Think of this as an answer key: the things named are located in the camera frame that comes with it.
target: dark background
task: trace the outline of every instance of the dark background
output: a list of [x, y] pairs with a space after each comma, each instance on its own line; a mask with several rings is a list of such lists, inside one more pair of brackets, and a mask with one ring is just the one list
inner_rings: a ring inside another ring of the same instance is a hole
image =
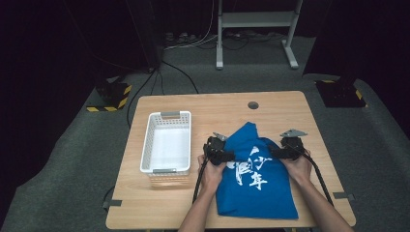
[[[162, 12], [147, 15], [130, 13], [128, 4], [134, 9], [139, 6], [137, 2], [0, 3], [1, 97], [5, 100], [1, 113], [0, 221], [15, 189], [43, 168], [55, 142], [97, 81], [148, 72], [158, 66], [161, 57], [154, 55], [158, 53], [150, 42], [155, 37], [150, 35], [162, 31], [200, 36], [208, 29], [209, 0], [153, 1]], [[217, 31], [217, 3], [213, 34]], [[227, 12], [288, 11], [294, 3], [225, 0], [223, 7]], [[335, 0], [331, 4], [330, 0], [307, 0], [296, 36], [317, 37], [305, 73], [343, 76], [356, 70], [357, 78], [375, 90], [409, 136], [406, 92], [410, 53], [404, 9], [404, 1]], [[156, 24], [138, 25], [144, 18]]]

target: human arm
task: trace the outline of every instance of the human arm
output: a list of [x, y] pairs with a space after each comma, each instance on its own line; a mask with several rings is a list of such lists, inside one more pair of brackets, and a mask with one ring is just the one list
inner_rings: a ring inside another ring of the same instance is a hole
[[353, 231], [340, 213], [310, 181], [311, 163], [304, 156], [296, 160], [281, 159], [290, 177], [295, 180], [307, 206], [322, 231]]
[[[198, 157], [199, 168], [204, 160], [204, 156]], [[208, 163], [205, 166], [201, 180], [201, 190], [198, 197], [190, 207], [190, 210], [185, 216], [184, 221], [178, 231], [196, 232], [205, 230], [205, 222], [208, 216], [208, 211], [211, 206], [212, 199], [217, 192], [218, 185], [222, 180], [222, 171], [225, 166], [225, 162], [221, 163], [219, 166], [214, 166], [211, 163]]]

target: gray floor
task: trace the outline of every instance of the gray floor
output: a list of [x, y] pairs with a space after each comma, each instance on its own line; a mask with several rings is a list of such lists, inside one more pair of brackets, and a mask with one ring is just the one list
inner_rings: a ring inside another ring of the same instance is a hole
[[[224, 70], [215, 70], [214, 49], [167, 50], [163, 60], [189, 74], [199, 93], [298, 90], [305, 93], [316, 123], [346, 192], [356, 231], [410, 231], [410, 143], [383, 103], [361, 80], [355, 86], [368, 107], [326, 108], [313, 80], [336, 76], [302, 76], [314, 39], [292, 44], [300, 64], [291, 70], [279, 40], [249, 43], [224, 51]], [[230, 47], [240, 42], [225, 41]], [[161, 66], [167, 95], [194, 94], [180, 72]], [[130, 74], [131, 95], [148, 77]], [[154, 76], [138, 96], [151, 94]], [[153, 95], [161, 95], [161, 79]], [[92, 103], [92, 93], [84, 104]], [[131, 117], [137, 100], [132, 103]], [[108, 231], [101, 208], [116, 181], [129, 129], [127, 110], [90, 113], [85, 107], [61, 136], [43, 171], [19, 187], [2, 231]]]

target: white print on shirt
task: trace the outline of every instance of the white print on shirt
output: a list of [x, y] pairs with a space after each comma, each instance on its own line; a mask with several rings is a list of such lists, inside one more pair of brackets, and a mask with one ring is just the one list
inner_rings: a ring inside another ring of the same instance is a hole
[[[259, 149], [257, 147], [253, 147], [249, 156], [252, 156], [253, 154], [256, 154], [258, 152]], [[226, 166], [230, 169], [234, 169], [236, 167], [236, 182], [238, 183], [238, 185], [241, 186], [243, 184], [242, 175], [249, 173], [252, 174], [250, 177], [253, 179], [253, 183], [249, 184], [249, 186], [255, 186], [257, 189], [262, 190], [262, 184], [266, 184], [268, 183], [268, 181], [263, 180], [261, 174], [253, 171], [253, 163], [255, 162], [255, 164], [257, 164], [259, 162], [260, 164], [255, 165], [255, 167], [257, 170], [260, 170], [264, 162], [271, 160], [272, 159], [270, 158], [258, 157], [257, 159], [254, 159], [252, 161], [250, 158], [248, 158], [248, 161], [244, 162], [228, 162]]]

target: human hand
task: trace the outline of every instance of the human hand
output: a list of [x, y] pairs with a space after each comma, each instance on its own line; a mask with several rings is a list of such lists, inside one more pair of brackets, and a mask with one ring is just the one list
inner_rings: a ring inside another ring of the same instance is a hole
[[[205, 160], [204, 155], [198, 157], [198, 163], [199, 163], [198, 171], [200, 170], [204, 160]], [[223, 171], [223, 168], [225, 168], [225, 166], [226, 166], [226, 162], [222, 162], [218, 166], [213, 165], [209, 161], [207, 162], [204, 173], [202, 174], [202, 180], [201, 180], [202, 190], [210, 191], [211, 193], [215, 193], [217, 191], [218, 185], [220, 184], [220, 181], [222, 180], [222, 171]]]
[[[306, 155], [310, 156], [310, 151], [306, 150]], [[299, 185], [310, 182], [311, 163], [304, 156], [298, 157], [296, 160], [280, 159], [289, 173], [289, 176]]]

